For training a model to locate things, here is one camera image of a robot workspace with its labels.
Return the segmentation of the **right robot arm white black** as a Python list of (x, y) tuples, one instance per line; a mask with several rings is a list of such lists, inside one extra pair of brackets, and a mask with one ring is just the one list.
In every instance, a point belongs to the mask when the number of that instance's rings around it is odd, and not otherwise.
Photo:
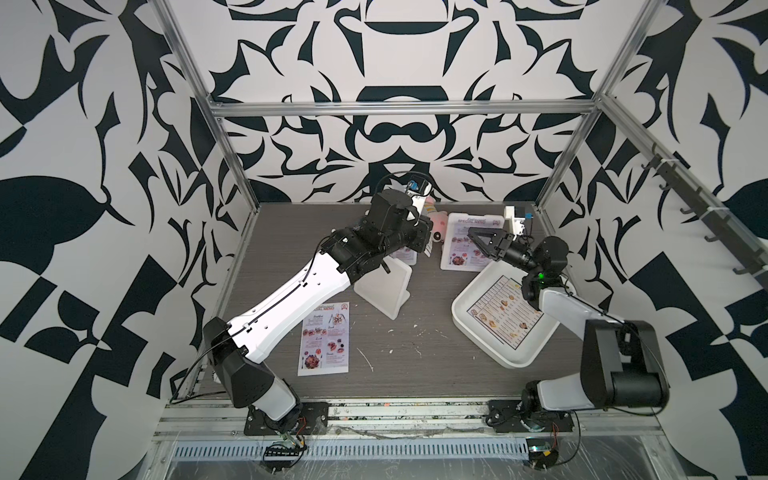
[(468, 236), (487, 258), (522, 270), (523, 299), (583, 341), (578, 373), (526, 385), (517, 415), (527, 428), (536, 428), (549, 412), (663, 411), (670, 386), (654, 328), (614, 317), (570, 292), (562, 277), (569, 253), (564, 240), (548, 236), (530, 248), (503, 229), (480, 227), (471, 227)]

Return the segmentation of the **pink special menu sheet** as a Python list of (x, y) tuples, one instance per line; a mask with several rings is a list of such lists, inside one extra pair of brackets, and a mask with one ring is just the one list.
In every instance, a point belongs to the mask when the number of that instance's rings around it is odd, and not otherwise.
[(349, 371), (350, 304), (322, 304), (302, 322), (298, 376)]

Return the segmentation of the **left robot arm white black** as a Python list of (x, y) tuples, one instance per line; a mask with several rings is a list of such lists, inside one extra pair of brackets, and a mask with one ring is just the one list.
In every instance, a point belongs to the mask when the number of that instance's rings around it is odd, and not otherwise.
[(232, 405), (253, 407), (271, 429), (286, 433), (297, 424), (302, 403), (265, 361), (272, 350), (313, 310), (364, 276), (384, 266), (390, 254), (425, 251), (433, 228), (423, 212), (430, 184), (375, 194), (365, 215), (322, 238), (307, 264), (275, 292), (244, 313), (210, 320), (205, 350)]

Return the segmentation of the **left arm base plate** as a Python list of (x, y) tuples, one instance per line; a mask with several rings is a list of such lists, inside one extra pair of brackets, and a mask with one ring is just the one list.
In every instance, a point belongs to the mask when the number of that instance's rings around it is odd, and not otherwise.
[(243, 433), (245, 436), (306, 436), (324, 433), (328, 426), (329, 407), (328, 402), (299, 403), (281, 420), (272, 420), (263, 411), (250, 405)]

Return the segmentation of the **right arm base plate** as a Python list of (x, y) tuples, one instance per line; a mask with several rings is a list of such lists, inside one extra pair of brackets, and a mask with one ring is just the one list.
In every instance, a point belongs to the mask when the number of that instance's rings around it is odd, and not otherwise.
[(572, 432), (573, 418), (569, 413), (558, 411), (535, 411), (524, 413), (520, 400), (490, 400), (488, 413), (483, 417), (486, 426), (495, 433), (545, 433)]

